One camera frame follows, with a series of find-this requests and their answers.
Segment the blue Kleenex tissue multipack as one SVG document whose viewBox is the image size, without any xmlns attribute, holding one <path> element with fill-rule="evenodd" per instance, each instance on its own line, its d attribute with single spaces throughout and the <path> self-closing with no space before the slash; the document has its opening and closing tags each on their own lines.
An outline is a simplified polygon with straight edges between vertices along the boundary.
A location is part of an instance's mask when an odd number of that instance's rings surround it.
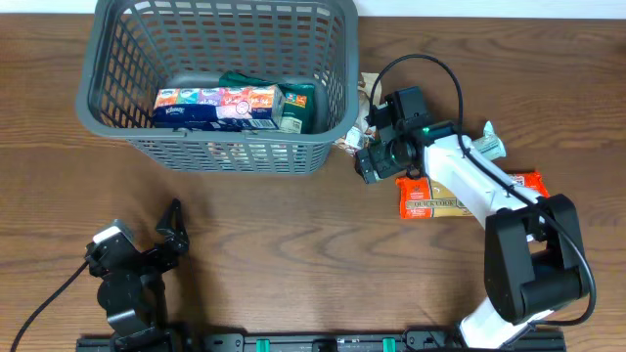
<svg viewBox="0 0 626 352">
<path fill-rule="evenodd" d="M 285 96 L 276 85 L 171 88 L 156 96 L 156 128 L 241 132 L 276 130 Z"/>
</svg>

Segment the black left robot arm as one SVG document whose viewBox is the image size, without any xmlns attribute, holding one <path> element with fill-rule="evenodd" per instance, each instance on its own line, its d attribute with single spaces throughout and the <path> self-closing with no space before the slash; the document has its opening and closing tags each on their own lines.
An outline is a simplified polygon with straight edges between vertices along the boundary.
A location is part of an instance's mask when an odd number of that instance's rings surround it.
<svg viewBox="0 0 626 352">
<path fill-rule="evenodd" d="M 186 326 L 167 322 L 162 275 L 179 264 L 189 251 L 182 203 L 174 199 L 156 224 L 163 241 L 139 250 L 133 233 L 115 219 L 86 246 L 89 274 L 102 280 L 97 301 L 113 329 L 109 338 L 83 337 L 76 350 L 85 351 L 192 351 Z"/>
</svg>

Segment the orange quick cook spaghetti pack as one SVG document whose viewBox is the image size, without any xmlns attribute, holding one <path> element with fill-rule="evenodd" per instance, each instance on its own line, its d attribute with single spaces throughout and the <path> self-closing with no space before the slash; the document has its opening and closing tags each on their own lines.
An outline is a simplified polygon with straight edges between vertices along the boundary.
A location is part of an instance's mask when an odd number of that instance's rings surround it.
<svg viewBox="0 0 626 352">
<path fill-rule="evenodd" d="M 472 217 L 452 192 L 427 177 L 416 180 L 400 177 L 395 180 L 395 184 L 400 191 L 401 219 Z"/>
</svg>

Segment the dark green snack bag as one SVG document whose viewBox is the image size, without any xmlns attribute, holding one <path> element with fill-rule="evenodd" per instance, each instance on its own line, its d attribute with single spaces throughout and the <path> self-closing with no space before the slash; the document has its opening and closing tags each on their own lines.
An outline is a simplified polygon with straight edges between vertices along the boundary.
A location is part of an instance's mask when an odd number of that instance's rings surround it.
<svg viewBox="0 0 626 352">
<path fill-rule="evenodd" d="M 312 132 L 316 116 L 315 86 L 313 84 L 277 83 L 227 71 L 219 78 L 223 87 L 277 85 L 285 96 L 279 131 L 291 134 Z"/>
</svg>

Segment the brown snack packet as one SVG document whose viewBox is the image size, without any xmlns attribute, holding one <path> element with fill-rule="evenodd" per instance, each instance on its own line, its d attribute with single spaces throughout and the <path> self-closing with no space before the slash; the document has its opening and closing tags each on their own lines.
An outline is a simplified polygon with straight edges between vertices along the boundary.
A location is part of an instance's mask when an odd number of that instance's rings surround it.
<svg viewBox="0 0 626 352">
<path fill-rule="evenodd" d="M 335 145 L 351 156 L 367 147 L 376 138 L 376 128 L 371 127 L 366 118 L 369 115 L 369 102 L 372 98 L 374 105 L 379 105 L 381 85 L 372 91 L 378 78 L 377 73 L 361 72 L 358 81 L 359 109 L 355 122 L 348 132 L 335 141 Z"/>
</svg>

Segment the mint toilet tissue pack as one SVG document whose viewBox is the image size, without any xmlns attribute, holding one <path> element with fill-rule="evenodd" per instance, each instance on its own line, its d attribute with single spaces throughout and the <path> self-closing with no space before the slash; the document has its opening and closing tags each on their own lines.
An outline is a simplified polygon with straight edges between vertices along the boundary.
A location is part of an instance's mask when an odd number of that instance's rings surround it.
<svg viewBox="0 0 626 352">
<path fill-rule="evenodd" d="M 495 160 L 507 156 L 504 143 L 498 137 L 490 121 L 483 128 L 483 135 L 472 141 L 475 148 L 488 160 Z"/>
</svg>

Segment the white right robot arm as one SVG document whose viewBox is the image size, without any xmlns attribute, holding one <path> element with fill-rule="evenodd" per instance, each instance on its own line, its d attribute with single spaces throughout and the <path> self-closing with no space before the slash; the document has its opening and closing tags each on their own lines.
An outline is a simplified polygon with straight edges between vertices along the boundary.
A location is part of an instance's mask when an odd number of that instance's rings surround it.
<svg viewBox="0 0 626 352">
<path fill-rule="evenodd" d="M 584 254 L 575 205 L 521 186 L 485 158 L 452 123 L 439 123 L 378 141 L 356 155 L 368 184 L 400 171 L 423 172 L 449 190 L 485 231 L 485 300 L 458 327 L 470 349 L 500 349 L 525 332 L 551 324 L 549 315 L 581 298 L 586 322 L 597 286 Z"/>
</svg>

